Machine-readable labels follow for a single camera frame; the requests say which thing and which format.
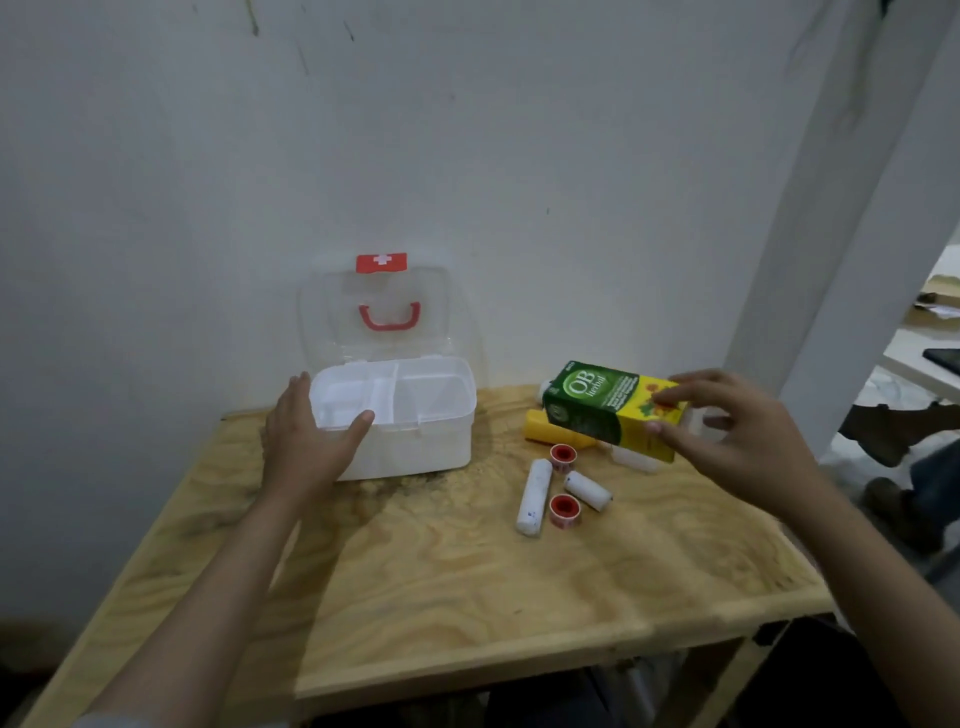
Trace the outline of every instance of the red tape spool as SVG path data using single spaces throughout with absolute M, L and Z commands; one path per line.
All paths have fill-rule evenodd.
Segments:
M 566 493 L 550 499 L 550 522 L 558 528 L 572 528 L 580 522 L 580 501 Z
M 553 472 L 566 475 L 573 470 L 573 463 L 577 459 L 577 451 L 570 445 L 558 444 L 550 449 L 550 462 Z

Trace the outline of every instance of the transparent lid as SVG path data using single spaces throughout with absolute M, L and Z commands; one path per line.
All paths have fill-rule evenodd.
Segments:
M 297 300 L 300 337 L 314 372 L 350 361 L 463 356 L 450 332 L 450 275 L 405 253 L 318 261 Z

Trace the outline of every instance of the left hand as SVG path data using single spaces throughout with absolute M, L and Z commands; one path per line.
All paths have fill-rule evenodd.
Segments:
M 310 375 L 291 376 L 261 433 L 264 494 L 282 494 L 303 504 L 326 493 L 353 461 L 372 423 L 368 409 L 346 432 L 324 432 L 310 406 Z

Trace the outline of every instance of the white plastic container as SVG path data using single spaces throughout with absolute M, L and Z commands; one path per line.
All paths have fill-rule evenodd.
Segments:
M 476 383 L 446 330 L 449 275 L 408 267 L 405 254 L 376 258 L 398 256 L 402 270 L 363 273 L 359 263 L 352 271 L 327 269 L 300 290 L 300 331 L 317 372 L 310 385 L 317 426 L 342 431 L 365 409 L 375 414 L 341 480 L 429 473 L 470 461 Z

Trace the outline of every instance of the plywood tabletop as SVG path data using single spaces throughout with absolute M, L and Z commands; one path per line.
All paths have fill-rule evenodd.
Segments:
M 717 642 L 830 609 L 776 522 L 682 461 L 649 475 L 584 451 L 578 469 L 612 504 L 520 536 L 526 474 L 547 453 L 520 436 L 534 391 L 479 393 L 466 468 L 343 484 L 304 514 L 224 723 Z M 183 596 L 256 494 L 263 419 L 221 422 L 26 728 L 69 725 Z

